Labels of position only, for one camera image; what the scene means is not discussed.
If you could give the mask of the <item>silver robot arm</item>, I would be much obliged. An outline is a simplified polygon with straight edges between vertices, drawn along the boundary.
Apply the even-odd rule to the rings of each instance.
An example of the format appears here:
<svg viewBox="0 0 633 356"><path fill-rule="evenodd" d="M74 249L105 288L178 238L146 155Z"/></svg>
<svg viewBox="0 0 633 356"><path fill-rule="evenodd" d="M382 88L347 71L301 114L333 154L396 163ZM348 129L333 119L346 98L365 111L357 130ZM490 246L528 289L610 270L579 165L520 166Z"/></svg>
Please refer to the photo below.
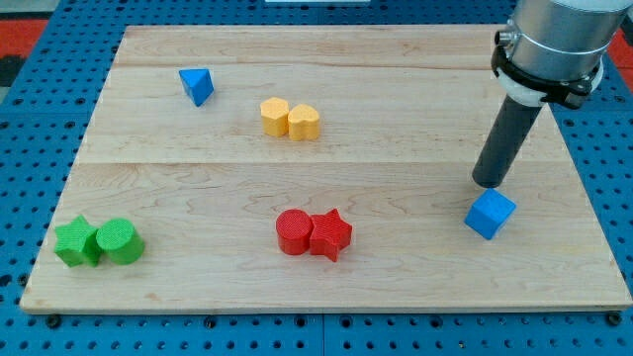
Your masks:
<svg viewBox="0 0 633 356"><path fill-rule="evenodd" d="M506 95L532 108L583 105L632 0L519 0L495 34L492 70Z"/></svg>

